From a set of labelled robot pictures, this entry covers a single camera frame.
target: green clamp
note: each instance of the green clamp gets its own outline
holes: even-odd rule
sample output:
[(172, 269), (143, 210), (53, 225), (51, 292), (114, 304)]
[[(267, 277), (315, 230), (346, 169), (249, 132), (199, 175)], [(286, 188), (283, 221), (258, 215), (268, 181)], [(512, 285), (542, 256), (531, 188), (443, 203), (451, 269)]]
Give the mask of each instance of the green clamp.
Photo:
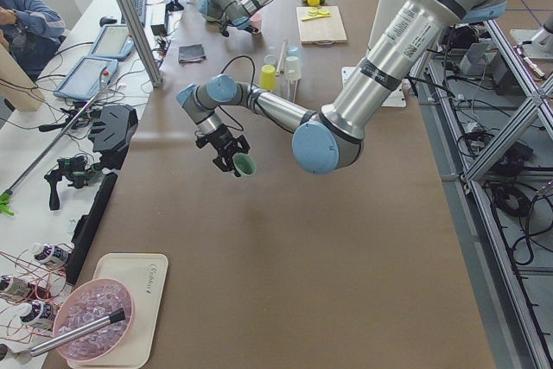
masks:
[(11, 192), (5, 191), (3, 194), (0, 194), (0, 213), (5, 213), (9, 216), (14, 216), (14, 213), (10, 211), (8, 205), (10, 203)]

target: tablet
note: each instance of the tablet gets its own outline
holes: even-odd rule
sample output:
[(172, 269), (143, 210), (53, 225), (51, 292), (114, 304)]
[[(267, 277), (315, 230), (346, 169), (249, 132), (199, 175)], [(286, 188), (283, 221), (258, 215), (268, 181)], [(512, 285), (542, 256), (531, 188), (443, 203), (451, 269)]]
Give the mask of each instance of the tablet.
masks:
[(92, 45), (90, 55), (124, 60), (134, 44), (127, 25), (104, 25)]
[(104, 69), (109, 73), (105, 80), (110, 82), (118, 70), (118, 60), (83, 56), (55, 89), (54, 95), (79, 101), (91, 99), (100, 88), (100, 74)]

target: green cup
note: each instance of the green cup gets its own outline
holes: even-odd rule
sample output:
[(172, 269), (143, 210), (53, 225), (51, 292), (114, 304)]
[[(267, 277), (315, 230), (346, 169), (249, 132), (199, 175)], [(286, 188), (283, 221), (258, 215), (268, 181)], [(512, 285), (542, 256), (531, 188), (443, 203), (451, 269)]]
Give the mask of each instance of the green cup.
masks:
[(246, 153), (236, 153), (232, 157), (232, 161), (234, 162), (234, 168), (240, 175), (251, 176), (256, 173), (256, 163)]

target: person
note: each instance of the person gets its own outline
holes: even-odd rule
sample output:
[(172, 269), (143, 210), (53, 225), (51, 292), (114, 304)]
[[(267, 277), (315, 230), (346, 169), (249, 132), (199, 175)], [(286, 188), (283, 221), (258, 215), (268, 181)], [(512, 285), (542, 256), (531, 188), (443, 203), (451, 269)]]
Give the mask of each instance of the person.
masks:
[(0, 44), (32, 80), (58, 50), (65, 28), (42, 0), (0, 0)]

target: blue joint cap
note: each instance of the blue joint cap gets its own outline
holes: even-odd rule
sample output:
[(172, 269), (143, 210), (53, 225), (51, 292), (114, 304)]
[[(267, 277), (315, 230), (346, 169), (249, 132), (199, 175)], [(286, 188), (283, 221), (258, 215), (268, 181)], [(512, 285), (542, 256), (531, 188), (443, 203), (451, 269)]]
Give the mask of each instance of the blue joint cap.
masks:
[(179, 102), (181, 107), (184, 107), (184, 103), (186, 102), (188, 97), (190, 97), (190, 95), (192, 95), (192, 93), (195, 91), (195, 89), (197, 87), (198, 86), (196, 84), (190, 84), (184, 90), (182, 90), (181, 92), (176, 94), (176, 100)]
[(494, 4), (493, 6), (470, 10), (462, 20), (462, 23), (477, 23), (496, 19), (504, 14), (507, 2)]
[(302, 169), (317, 175), (335, 170), (340, 158), (332, 132), (318, 121), (298, 127), (292, 137), (292, 152)]
[(228, 103), (236, 96), (236, 83), (225, 74), (217, 75), (206, 83), (207, 94), (218, 103)]
[(202, 15), (207, 15), (207, 11), (209, 10), (209, 1), (208, 0), (199, 0), (198, 1), (198, 11)]
[(232, 26), (235, 26), (240, 30), (246, 29), (249, 24), (250, 24), (250, 18), (245, 16), (239, 17), (238, 19), (234, 19), (232, 21)]

